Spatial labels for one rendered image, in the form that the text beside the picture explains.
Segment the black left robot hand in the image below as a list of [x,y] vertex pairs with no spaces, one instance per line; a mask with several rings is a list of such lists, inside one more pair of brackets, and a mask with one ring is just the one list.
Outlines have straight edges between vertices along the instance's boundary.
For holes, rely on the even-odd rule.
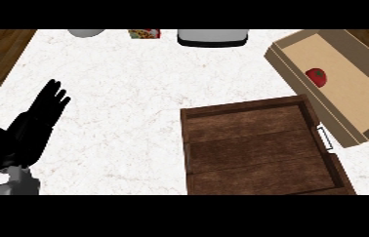
[[61,82],[51,79],[31,104],[8,129],[0,128],[0,170],[11,166],[31,166],[43,153],[53,126],[71,98]]

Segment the dark brown wooden tray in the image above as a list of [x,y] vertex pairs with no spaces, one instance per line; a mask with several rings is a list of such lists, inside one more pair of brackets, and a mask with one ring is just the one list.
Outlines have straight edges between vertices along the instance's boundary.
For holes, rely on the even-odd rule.
[[304,95],[180,110],[192,195],[352,195]]

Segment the red tomato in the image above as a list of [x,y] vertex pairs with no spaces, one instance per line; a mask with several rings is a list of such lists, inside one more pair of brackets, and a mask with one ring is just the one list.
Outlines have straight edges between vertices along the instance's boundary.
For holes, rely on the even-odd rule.
[[328,83],[328,76],[327,72],[321,68],[312,68],[306,71],[306,76],[309,77],[310,81],[315,85],[322,88]]

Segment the tan cardboard box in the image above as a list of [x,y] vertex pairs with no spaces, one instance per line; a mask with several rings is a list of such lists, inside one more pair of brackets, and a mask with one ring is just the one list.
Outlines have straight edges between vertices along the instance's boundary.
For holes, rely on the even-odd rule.
[[[307,95],[340,145],[369,141],[369,43],[346,29],[304,29],[273,42],[266,59],[296,94]],[[312,68],[327,72],[322,88],[306,76]]]

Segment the grey round bowl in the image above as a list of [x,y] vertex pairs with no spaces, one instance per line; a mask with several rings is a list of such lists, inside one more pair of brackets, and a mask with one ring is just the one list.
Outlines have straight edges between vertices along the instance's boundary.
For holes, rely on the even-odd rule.
[[70,29],[68,32],[79,38],[95,37],[102,29]]

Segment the colourful patterned packet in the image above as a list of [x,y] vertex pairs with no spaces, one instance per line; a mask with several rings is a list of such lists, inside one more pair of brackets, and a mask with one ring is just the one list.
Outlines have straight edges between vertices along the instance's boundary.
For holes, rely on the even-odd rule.
[[158,29],[130,29],[129,33],[133,39],[158,39],[161,35]]

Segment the brown wooden cabinet edge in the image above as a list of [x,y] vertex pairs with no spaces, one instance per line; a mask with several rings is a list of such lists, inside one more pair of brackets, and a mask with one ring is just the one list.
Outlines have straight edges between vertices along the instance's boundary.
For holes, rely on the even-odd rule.
[[0,29],[0,86],[34,34],[34,29]]

